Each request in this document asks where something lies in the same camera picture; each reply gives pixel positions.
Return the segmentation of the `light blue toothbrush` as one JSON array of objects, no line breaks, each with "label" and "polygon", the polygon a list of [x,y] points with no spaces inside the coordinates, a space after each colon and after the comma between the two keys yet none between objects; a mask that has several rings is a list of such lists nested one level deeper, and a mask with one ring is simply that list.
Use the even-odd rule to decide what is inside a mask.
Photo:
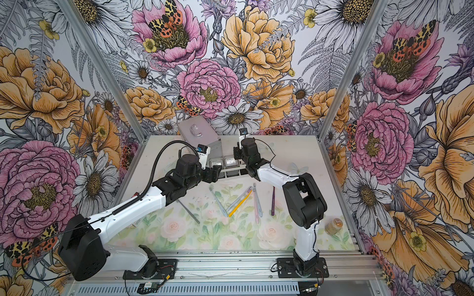
[{"label": "light blue toothbrush", "polygon": [[219,198],[217,197],[216,193],[214,192],[214,186],[213,185],[209,186],[209,191],[212,194],[212,196],[214,197],[214,200],[216,201],[216,203],[217,203],[218,207],[220,208],[221,212],[223,213],[223,216],[228,217],[228,213],[227,213],[226,209],[223,207],[222,203],[220,202]]}]

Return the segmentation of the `yellow toothbrush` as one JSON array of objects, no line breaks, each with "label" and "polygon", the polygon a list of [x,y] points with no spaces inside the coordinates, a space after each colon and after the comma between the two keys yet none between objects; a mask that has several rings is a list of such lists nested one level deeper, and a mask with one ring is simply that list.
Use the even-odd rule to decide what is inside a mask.
[{"label": "yellow toothbrush", "polygon": [[235,214],[235,212],[248,200],[252,192],[253,190],[228,214],[229,218],[232,217]]}]

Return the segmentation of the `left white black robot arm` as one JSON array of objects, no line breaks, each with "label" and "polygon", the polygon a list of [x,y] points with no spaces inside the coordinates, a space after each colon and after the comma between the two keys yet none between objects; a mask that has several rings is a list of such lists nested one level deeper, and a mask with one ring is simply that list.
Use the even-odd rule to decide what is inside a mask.
[{"label": "left white black robot arm", "polygon": [[199,183],[217,182],[221,170],[220,165],[203,168],[196,155],[185,154],[175,169],[152,182],[144,196],[89,218],[73,217],[60,239],[58,254],[74,280],[85,281],[101,271],[123,271],[143,279],[157,276],[159,260],[149,247],[108,247],[108,242],[134,222],[184,197]]}]

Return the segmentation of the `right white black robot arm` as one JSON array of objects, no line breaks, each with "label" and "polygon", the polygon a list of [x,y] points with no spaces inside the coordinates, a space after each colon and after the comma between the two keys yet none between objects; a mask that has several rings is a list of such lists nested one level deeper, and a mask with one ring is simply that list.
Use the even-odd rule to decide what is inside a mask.
[{"label": "right white black robot arm", "polygon": [[235,159],[243,161],[250,177],[282,188],[290,217],[299,227],[293,250],[293,265],[298,276],[310,276],[316,272],[317,264],[320,263],[317,229],[328,209],[313,176],[310,173],[291,176],[275,168],[270,160],[261,156],[256,138],[240,136],[233,153]]}]

